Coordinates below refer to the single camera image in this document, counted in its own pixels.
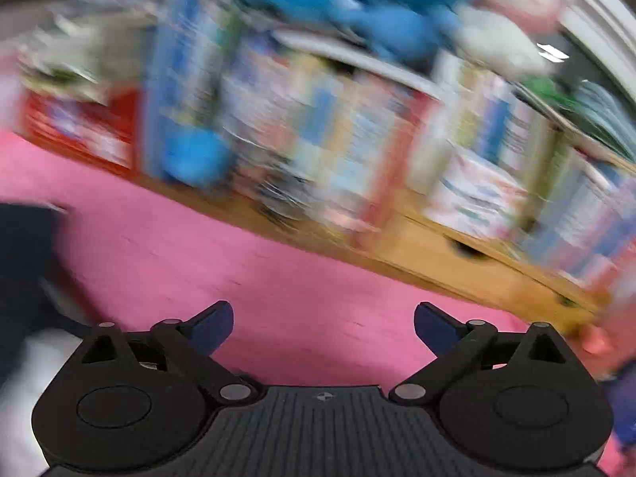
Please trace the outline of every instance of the wooden drawer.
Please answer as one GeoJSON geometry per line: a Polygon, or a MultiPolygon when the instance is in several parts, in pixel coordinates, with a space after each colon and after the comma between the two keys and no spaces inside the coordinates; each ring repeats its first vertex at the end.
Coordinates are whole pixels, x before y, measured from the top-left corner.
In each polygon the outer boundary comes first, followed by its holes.
{"type": "Polygon", "coordinates": [[[592,312],[569,306],[526,274],[487,255],[466,252],[456,241],[401,215],[390,221],[374,256],[470,301],[528,322],[548,321],[562,333],[593,319],[592,312]]]}

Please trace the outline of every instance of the white curved frame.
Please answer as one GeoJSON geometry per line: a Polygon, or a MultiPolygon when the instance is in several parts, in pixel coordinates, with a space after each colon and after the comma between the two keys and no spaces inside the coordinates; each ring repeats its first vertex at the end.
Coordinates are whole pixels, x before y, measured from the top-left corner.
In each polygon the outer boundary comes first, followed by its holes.
{"type": "Polygon", "coordinates": [[[636,102],[636,17],[622,0],[573,0],[561,24],[636,102]]]}

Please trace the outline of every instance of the white plush toy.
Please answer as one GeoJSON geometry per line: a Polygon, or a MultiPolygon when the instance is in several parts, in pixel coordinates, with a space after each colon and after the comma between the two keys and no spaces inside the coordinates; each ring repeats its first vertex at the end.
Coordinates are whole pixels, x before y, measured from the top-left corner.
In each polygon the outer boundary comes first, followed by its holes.
{"type": "Polygon", "coordinates": [[[462,6],[457,13],[463,27],[455,37],[457,47],[509,81],[523,76],[543,76],[549,65],[521,28],[496,12],[462,6]]]}

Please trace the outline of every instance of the pink mat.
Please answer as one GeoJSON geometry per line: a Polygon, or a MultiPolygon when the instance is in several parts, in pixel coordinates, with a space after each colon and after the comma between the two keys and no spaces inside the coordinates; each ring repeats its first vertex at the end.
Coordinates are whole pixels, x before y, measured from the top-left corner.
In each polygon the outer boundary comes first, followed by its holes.
{"type": "MultiPolygon", "coordinates": [[[[60,251],[123,329],[230,301],[235,331],[215,359],[266,383],[392,387],[434,358],[413,332],[420,301],[503,331],[526,328],[506,312],[219,223],[11,133],[0,133],[0,199],[72,208],[60,251]]],[[[616,449],[606,456],[610,470],[616,449]]]]}

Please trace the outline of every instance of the circular black disc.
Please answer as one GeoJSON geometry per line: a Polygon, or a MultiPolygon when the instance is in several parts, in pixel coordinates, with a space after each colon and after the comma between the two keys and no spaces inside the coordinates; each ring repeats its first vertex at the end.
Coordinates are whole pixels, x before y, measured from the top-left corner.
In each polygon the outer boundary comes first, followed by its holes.
{"type": "Polygon", "coordinates": [[[459,380],[441,399],[440,420],[463,451],[517,471],[580,464],[612,429],[599,387],[581,381],[567,365],[551,363],[506,366],[459,380]]]}
{"type": "Polygon", "coordinates": [[[96,363],[53,381],[34,409],[33,430],[50,462],[123,471],[172,457],[205,417],[196,385],[176,374],[96,363]]]}

